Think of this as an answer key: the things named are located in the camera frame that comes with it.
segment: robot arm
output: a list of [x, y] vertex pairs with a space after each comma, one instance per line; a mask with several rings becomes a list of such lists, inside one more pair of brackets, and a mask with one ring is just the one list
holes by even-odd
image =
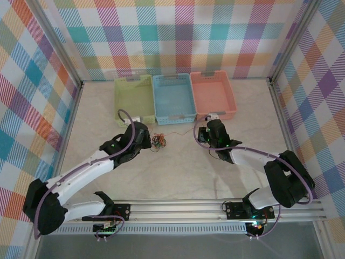
[[135, 121], [134, 127], [134, 141], [122, 154], [109, 159], [103, 159], [122, 150], [130, 142], [132, 136], [131, 125], [127, 127], [124, 134], [119, 134], [112, 140], [106, 141], [101, 145], [99, 150], [80, 164], [88, 163], [87, 166], [81, 167], [64, 181], [60, 179], [64, 178], [66, 174], [78, 168], [80, 165], [44, 183], [36, 179], [29, 185], [23, 211], [34, 222], [40, 200], [54, 184], [57, 184], [56, 188], [44, 199], [39, 211], [38, 230], [42, 235], [52, 233], [62, 223], [72, 219], [88, 215], [114, 215], [117, 209], [114, 208], [112, 200], [103, 192], [96, 192], [90, 197], [82, 197], [80, 199], [71, 197], [97, 177], [135, 158], [142, 148], [151, 148], [147, 126]]
[[[287, 166], [270, 156], [248, 152], [240, 145], [242, 142], [230, 139], [224, 124], [219, 119], [210, 120], [207, 127], [199, 128], [198, 141], [208, 143], [212, 148], [229, 147], [216, 151], [220, 159], [236, 165], [247, 165], [266, 174], [270, 185], [256, 189], [243, 198], [243, 207], [247, 210], [248, 216], [251, 216], [254, 211], [277, 204], [290, 208], [307, 195], [307, 189], [303, 183], [290, 172]], [[291, 165], [310, 189], [315, 187], [314, 181], [292, 151], [273, 155]]]

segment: tangled wire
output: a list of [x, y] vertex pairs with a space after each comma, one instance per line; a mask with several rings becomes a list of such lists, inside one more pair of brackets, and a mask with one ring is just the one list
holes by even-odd
[[158, 152], [160, 148], [163, 148], [167, 145], [167, 141], [164, 138], [164, 134], [156, 134], [151, 139], [151, 151]]

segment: purple cable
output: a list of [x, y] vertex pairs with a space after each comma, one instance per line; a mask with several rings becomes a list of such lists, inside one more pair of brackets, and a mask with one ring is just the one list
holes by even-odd
[[[118, 151], [118, 152], [115, 153], [115, 154], [106, 156], [106, 157], [104, 157], [104, 158], [95, 159], [95, 160], [91, 161], [90, 163], [85, 163], [85, 164], [83, 164], [83, 165], [81, 165], [81, 166], [78, 166], [76, 169], [70, 171], [70, 172], [67, 173], [64, 177], [62, 177], [62, 178], [59, 180], [59, 182], [65, 181], [65, 180], [66, 180], [67, 178], [69, 178], [71, 175], [75, 174], [77, 171], [83, 169], [83, 168], [86, 167], [86, 166], [91, 166], [91, 165], [93, 165], [94, 163], [102, 162], [102, 161], [108, 160], [109, 158], [113, 158], [114, 156], [120, 155], [120, 154], [122, 154], [124, 151], [126, 151], [126, 150], [131, 146], [131, 144], [132, 144], [133, 141], [134, 141], [134, 137], [135, 137], [134, 122], [133, 122], [132, 118], [130, 117], [130, 115], [129, 115], [126, 111], [124, 111], [124, 110], [122, 110], [122, 109], [119, 109], [118, 112], [123, 112], [123, 113], [129, 118], [130, 124], [131, 124], [131, 126], [132, 126], [132, 137], [130, 138], [130, 141], [129, 141], [129, 143], [127, 144], [127, 146], [124, 147], [124, 149]], [[36, 213], [35, 213], [35, 215], [34, 215], [34, 221], [33, 221], [33, 235], [34, 235], [34, 237], [35, 237], [36, 240], [39, 239], [39, 237], [41, 236], [41, 234], [38, 232], [38, 216], [39, 216], [40, 210], [41, 210], [41, 208], [42, 208], [42, 204], [43, 204], [45, 198], [46, 198], [46, 197], [47, 197], [57, 186], [58, 186], [58, 185], [57, 185], [57, 182], [54, 183], [54, 184], [52, 185], [52, 187], [50, 187], [50, 188], [47, 190], [47, 192], [42, 196], [41, 200], [40, 200], [39, 203], [38, 203], [38, 206], [37, 206], [37, 209], [36, 209]]]
[[[112, 239], [118, 232], [121, 231], [121, 229], [122, 229], [123, 226], [125, 225], [125, 219], [124, 219], [123, 217], [121, 217], [121, 216], [116, 216], [116, 215], [111, 215], [111, 216], [109, 216], [109, 215], [108, 215], [108, 216], [97, 216], [97, 215], [94, 215], [94, 216], [89, 216], [89, 217], [94, 217], [94, 218], [97, 218], [97, 219], [113, 217], [113, 218], [115, 218], [115, 219], [120, 219], [120, 220], [122, 221], [121, 227], [118, 228], [118, 230], [115, 231], [114, 233], [112, 233], [110, 236], [105, 237], [105, 238], [104, 238], [104, 241], [107, 241], [107, 239], [108, 239], [108, 240], [109, 240], [109, 239]], [[98, 233], [99, 233], [99, 230], [97, 230], [97, 232], [96, 232], [96, 237], [97, 237], [97, 241], [100, 241], [101, 238], [98, 236]]]
[[251, 148], [251, 147], [222, 147], [222, 148], [213, 148], [213, 147], [205, 147], [204, 145], [202, 145], [197, 137], [196, 137], [196, 126], [198, 125], [199, 122], [201, 122], [202, 120], [204, 120], [205, 118], [209, 117], [209, 115], [206, 115], [200, 119], [198, 119], [195, 124], [194, 124], [194, 129], [193, 129], [193, 135], [194, 135], [194, 139], [195, 141], [198, 143], [198, 145], [200, 145], [201, 147], [205, 148], [205, 149], [208, 149], [208, 150], [214, 150], [214, 151], [221, 151], [221, 150], [226, 150], [226, 149], [242, 149], [242, 150], [248, 150], [248, 151], [251, 151], [251, 152], [255, 152], [255, 153], [258, 153], [258, 154], [261, 154], [261, 155], [264, 155], [264, 156], [269, 156], [271, 158], [274, 158], [274, 159], [277, 159], [279, 162], [283, 163], [285, 166], [287, 166], [291, 172], [293, 172], [297, 177], [298, 179], [302, 182], [302, 184], [304, 185], [305, 189], [307, 190], [308, 192], [308, 195], [309, 195], [309, 200], [306, 201], [306, 202], [298, 202], [299, 204], [303, 204], [303, 205], [308, 205], [308, 204], [311, 204], [312, 201], [313, 201], [313, 194], [312, 194], [312, 190], [310, 189], [309, 185], [307, 184], [307, 182], [303, 179], [303, 177], [297, 172], [297, 170], [295, 168], [293, 168], [288, 162], [286, 162], [285, 160], [283, 160], [282, 158], [276, 156], [276, 155], [272, 155], [270, 153], [267, 153], [267, 152], [264, 152], [264, 151], [261, 151], [261, 150], [257, 150], [255, 148]]

